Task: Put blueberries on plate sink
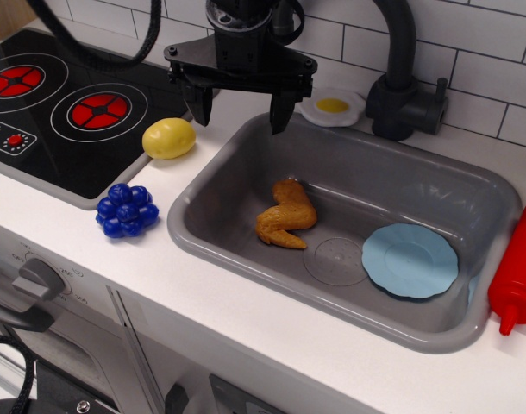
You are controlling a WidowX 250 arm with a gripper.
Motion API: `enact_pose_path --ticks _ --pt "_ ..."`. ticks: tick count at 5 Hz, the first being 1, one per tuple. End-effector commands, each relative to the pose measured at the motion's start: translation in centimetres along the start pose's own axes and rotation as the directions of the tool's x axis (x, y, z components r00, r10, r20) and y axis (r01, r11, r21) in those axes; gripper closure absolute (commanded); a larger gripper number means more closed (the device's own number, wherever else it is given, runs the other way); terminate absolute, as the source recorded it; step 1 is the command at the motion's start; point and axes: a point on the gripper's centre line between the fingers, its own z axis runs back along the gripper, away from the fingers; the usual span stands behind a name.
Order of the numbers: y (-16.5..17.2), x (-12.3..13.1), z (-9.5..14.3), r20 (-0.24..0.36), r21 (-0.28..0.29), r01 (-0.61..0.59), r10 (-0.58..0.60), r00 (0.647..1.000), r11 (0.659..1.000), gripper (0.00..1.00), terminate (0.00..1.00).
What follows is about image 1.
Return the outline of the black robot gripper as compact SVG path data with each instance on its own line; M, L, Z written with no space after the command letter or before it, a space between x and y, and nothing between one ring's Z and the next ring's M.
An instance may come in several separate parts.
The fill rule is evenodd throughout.
M309 97L317 63L283 44L272 21L247 28L224 24L203 39L166 47L173 83L183 86L183 99L194 120L210 123L213 89L273 94L270 123L274 135L285 131L296 99Z

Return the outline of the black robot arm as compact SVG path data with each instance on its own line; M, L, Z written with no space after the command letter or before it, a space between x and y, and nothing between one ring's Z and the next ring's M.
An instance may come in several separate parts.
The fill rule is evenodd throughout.
M165 50L169 77L196 122L210 122L213 91L269 94L270 123L285 130L296 103L312 92L317 63L288 46L304 29L297 1L208 1L212 35Z

